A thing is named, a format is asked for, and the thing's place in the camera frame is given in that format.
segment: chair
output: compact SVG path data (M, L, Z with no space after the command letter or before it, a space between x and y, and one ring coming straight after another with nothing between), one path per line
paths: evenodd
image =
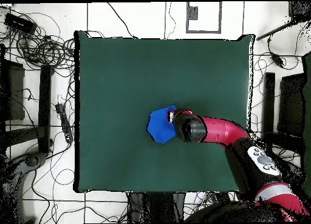
M11 97L10 69L4 54L5 46L0 44L0 222L25 223L21 203L24 179L30 171L45 163L50 146L53 145L50 140L50 87L53 69L49 65L41 66L38 127L6 131L6 119L14 116L10 113L10 99L22 107L23 105ZM6 156L9 146L32 139L38 139L38 152L20 155L13 160Z
M278 145L301 155L305 151L302 137L304 130L302 89L306 83L305 73L285 76L280 85L279 122L273 131L275 105L275 73L264 75L262 103L262 139L270 146Z

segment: floor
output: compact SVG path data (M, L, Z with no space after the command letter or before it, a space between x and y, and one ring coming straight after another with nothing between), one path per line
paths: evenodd
M208 3L205 5L197 4L199 4L199 8L208 8ZM185 33L185 2L112 3L111 5L122 20L124 20L130 33L138 38L237 40L242 34L262 35L279 27L290 19L288 16L287 2L222 2L221 34L187 34ZM20 13L26 13L46 31L46 35L53 35L56 39L59 37L63 40L71 39L75 30L99 31L106 37L129 37L126 27L107 3L15 4L12 9ZM5 31L5 25L1 22L4 20L6 13L7 10L0 8L0 32ZM211 29L215 28L215 20L211 20L210 22ZM265 54L265 52L268 52L267 39L255 42L254 86L259 84L262 72L265 70L275 72L275 94L277 95L282 76L302 72L300 59L297 60L294 55L299 58L311 49L309 32L306 29L301 32L303 25L296 25L273 35L270 42L271 51L282 55L286 60L286 68L294 68L292 70L281 69L272 63L270 57ZM92 36L101 35L97 32L90 33L92 33ZM21 58L16 57L17 54L16 49L12 48L11 51L8 51L6 57L12 61L17 59L18 62L23 63L24 68L27 69L24 78L24 87L27 87L31 91L34 98L38 98L39 72L29 70L29 66ZM62 74L62 76L68 76L70 74L70 71L67 69L60 69L57 72ZM54 74L52 78L53 104L61 102L66 97L69 83L70 77L66 78ZM262 101L262 95L260 90L262 92L262 85L254 88L251 117L252 129L258 131L258 136L260 136L261 131L260 102ZM29 95L29 91L25 90L24 98L28 98ZM70 99L70 102L71 106L67 106L66 110L67 114L71 115L70 125L73 125L74 98ZM34 100L25 99L24 105L29 115L31 115L34 124L38 124L38 103ZM278 97L276 97L275 103L275 127L278 120L277 108ZM32 123L26 114L23 120L8 121L7 131L27 127L27 125L32 126ZM67 144L63 134L58 134L61 131L60 119L53 110L51 110L51 125L51 138L55 138L53 153L56 154L57 152L63 151ZM32 149L35 150L36 140L8 148L7 156L14 158L25 153L29 147L31 147L29 149L30 151ZM57 223L106 223L108 222L106 218L110 217L109 219L112 220L116 219L112 216L119 218L127 205L125 193L91 191L86 194L77 194L72 190L75 161L74 149L74 146L72 146L66 152L47 160L46 164L38 169L34 188L38 194L50 200L50 207L42 218L41 223L54 223L54 219L57 219ZM288 155L290 158L293 152L286 151L283 155ZM299 165L299 157L293 157L293 159L294 164ZM23 204L26 216L36 216L36 223L39 223L41 216L47 209L48 203L31 190L30 187L33 178L34 172L31 172L25 180ZM196 206L194 204L199 204L202 199L201 194L187 193L184 218L191 213L194 206Z

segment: blue cloth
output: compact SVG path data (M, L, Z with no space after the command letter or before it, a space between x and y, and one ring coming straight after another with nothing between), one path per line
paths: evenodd
M175 109L176 106L172 105L151 112L146 130L155 142L165 144L168 140L175 137L174 125L168 122L167 114L169 110Z

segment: green table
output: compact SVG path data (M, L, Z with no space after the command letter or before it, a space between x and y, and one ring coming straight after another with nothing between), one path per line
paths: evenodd
M176 105L246 127L251 35L239 41L160 40L79 32L75 42L78 192L237 189L223 148L177 138L155 143L146 124L153 110Z

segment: gray frame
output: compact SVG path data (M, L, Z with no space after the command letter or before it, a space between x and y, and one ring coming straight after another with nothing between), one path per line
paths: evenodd
M216 30L216 31L189 30L189 10L190 10L190 2L186 2L186 33L191 33L191 34L197 34L197 33L221 34L222 2L219 2L218 30Z

